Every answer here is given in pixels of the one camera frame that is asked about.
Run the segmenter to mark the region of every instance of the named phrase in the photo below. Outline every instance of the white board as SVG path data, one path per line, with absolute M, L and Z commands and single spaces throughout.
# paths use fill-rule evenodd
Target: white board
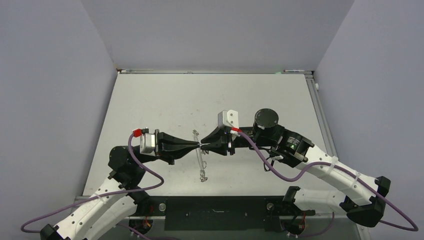
M 222 110 L 238 111 L 240 127 L 252 126 L 256 111 L 275 110 L 279 124 L 298 132 L 325 150 L 305 76 L 302 74 L 120 74 L 116 79 L 106 118 L 94 154 L 83 195 L 91 195 L 108 176 L 109 152 L 123 146 L 133 129 L 149 127 L 172 136 L 199 139 L 217 126 Z M 139 145 L 134 139 L 132 144 Z M 151 196 L 266 196 L 284 195 L 289 186 L 334 190 L 324 181 L 305 174 L 297 182 L 284 182 L 271 172 L 252 150 L 236 149 L 233 156 L 203 156 L 208 180 L 199 179 L 193 150 L 175 165 L 157 160 L 146 165 L 163 176 L 165 183 L 149 190 Z M 282 163 L 275 168 L 294 177 L 298 170 Z M 140 187 L 157 184 L 147 173 Z

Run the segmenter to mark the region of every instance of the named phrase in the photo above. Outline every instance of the gray wall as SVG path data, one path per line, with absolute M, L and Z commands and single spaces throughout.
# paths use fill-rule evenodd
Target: gray wall
M 392 180 L 389 199 L 424 224 L 424 1 L 356 0 L 315 78 L 340 159 Z M 384 219 L 408 223 L 387 208 Z M 383 224 L 373 239 L 423 239 Z
M 79 0 L 1 1 L 2 240 L 40 239 L 21 224 L 82 193 L 115 79 Z
M 353 0 L 82 0 L 123 69 L 315 70 Z

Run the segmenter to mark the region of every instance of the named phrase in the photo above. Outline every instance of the marker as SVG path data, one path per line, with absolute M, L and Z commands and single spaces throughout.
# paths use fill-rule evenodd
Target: marker
M 285 73 L 303 73 L 305 70 L 284 70 Z

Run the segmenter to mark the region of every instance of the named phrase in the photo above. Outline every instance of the screw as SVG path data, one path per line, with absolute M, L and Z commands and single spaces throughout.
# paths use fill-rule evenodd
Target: screw
M 167 209 L 167 205 L 165 203 L 159 204 L 159 211 L 163 212 L 165 209 Z
M 271 210 L 274 207 L 274 204 L 271 202 L 266 205 L 266 209 Z

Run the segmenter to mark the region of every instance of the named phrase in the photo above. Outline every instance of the robotic arm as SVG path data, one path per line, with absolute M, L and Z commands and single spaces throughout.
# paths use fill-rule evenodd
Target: robotic arm
M 162 160 L 173 165 L 175 160 L 197 148 L 224 156 L 235 154 L 236 148 L 250 148 L 261 157 L 264 167 L 287 182 L 295 182 L 308 172 L 337 189 L 321 191 L 291 186 L 282 202 L 272 208 L 290 208 L 296 215 L 308 210 L 346 214 L 357 224 L 374 227 L 383 217 L 386 203 L 382 197 L 389 192 L 390 180 L 384 176 L 366 176 L 349 168 L 306 137 L 278 125 L 278 120 L 277 113 L 266 108 L 255 114 L 253 126 L 239 127 L 237 111 L 222 111 L 218 114 L 218 127 L 202 139 L 201 144 L 158 129 L 154 133 L 149 133 L 147 128 L 135 130 L 135 136 L 140 137 L 139 146 L 132 149 L 116 146 L 110 151 L 108 165 L 112 172 L 91 196 L 97 199 L 82 204 L 56 225 L 46 225 L 40 232 L 41 239 L 96 240 L 123 218 L 135 212 L 146 214 L 149 195 L 138 187 L 146 170 L 133 157 L 141 163 Z M 271 163 L 260 150 L 267 150 Z M 297 168 L 301 173 L 295 178 L 286 178 L 272 167 L 274 162 Z M 117 194 L 104 196 L 108 192 Z M 271 221 L 278 221 L 281 227 L 279 217 L 272 218 Z

